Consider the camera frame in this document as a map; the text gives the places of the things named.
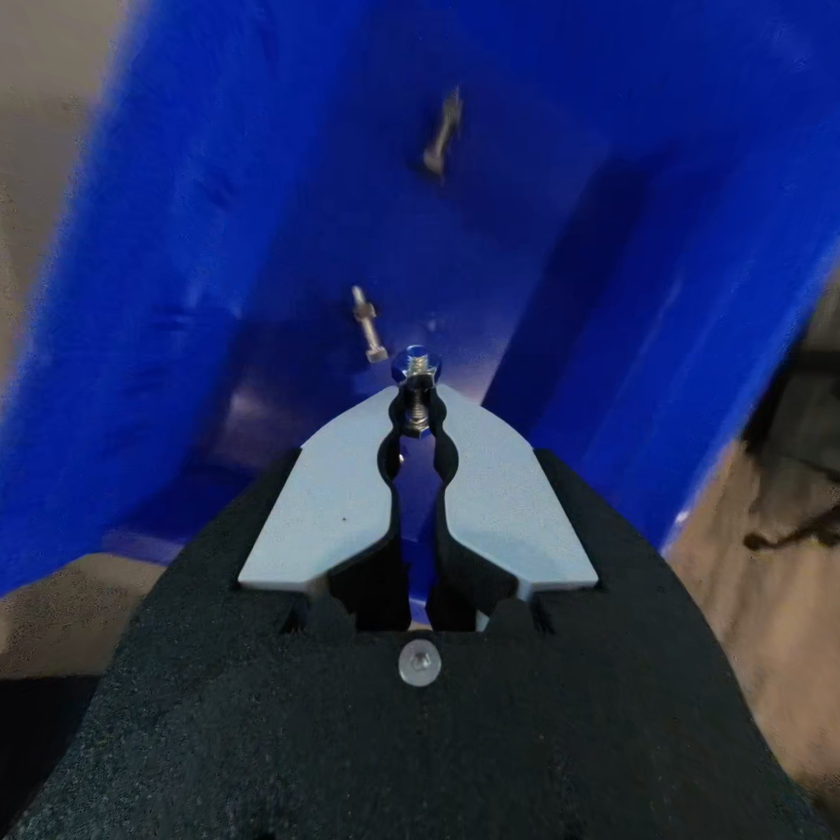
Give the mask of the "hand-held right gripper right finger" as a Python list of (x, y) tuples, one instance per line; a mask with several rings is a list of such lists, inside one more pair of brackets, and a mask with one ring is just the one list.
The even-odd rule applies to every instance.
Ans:
[(449, 385), (430, 413), (443, 580), (468, 601), (594, 587), (598, 574), (530, 443)]

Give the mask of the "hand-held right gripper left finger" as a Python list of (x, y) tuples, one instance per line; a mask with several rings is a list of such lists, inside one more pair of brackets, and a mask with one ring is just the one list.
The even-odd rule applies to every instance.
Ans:
[(386, 537), (393, 496), (378, 456), (397, 397), (388, 386), (303, 444), (238, 574), (242, 588), (320, 595), (331, 572)]

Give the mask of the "steel hex bolt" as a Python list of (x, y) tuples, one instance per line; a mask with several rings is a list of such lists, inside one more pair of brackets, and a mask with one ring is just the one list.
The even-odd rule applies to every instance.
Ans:
[(406, 348), (404, 361), (403, 434), (420, 439), (429, 432), (428, 394), (435, 386), (437, 366), (429, 351), (417, 344)]
[[(354, 305), (357, 301), (368, 301), (372, 305), (374, 305), (368, 299), (364, 290), (358, 285), (353, 285), (352, 286), (351, 296), (352, 296), (352, 300), (353, 300), (353, 307), (354, 307)], [(380, 336), (380, 334), (379, 334), (379, 332), (378, 332), (378, 330), (375, 326), (375, 321), (376, 321), (377, 317), (373, 321), (362, 322), (362, 323), (356, 322), (359, 325), (360, 330), (362, 332), (362, 335), (364, 337), (364, 343), (365, 343), (364, 353), (365, 353), (366, 360), (368, 361), (369, 364), (379, 364), (379, 363), (382, 363), (382, 362), (386, 361), (389, 358), (389, 355), (388, 355), (389, 353), (388, 353), (387, 349), (385, 348), (385, 346), (383, 345), (381, 336)]]
[(421, 156), (423, 172), (438, 183), (445, 180), (448, 153), (459, 136), (463, 118), (464, 100), (460, 85), (456, 85), (443, 101), (434, 135), (427, 142)]

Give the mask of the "blue plastic bin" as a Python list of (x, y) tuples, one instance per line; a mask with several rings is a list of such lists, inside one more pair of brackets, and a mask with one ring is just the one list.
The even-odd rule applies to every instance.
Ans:
[(838, 2), (150, 3), (5, 400), (2, 594), (168, 560), (373, 391), (354, 284), (666, 546), (838, 258), (838, 37)]

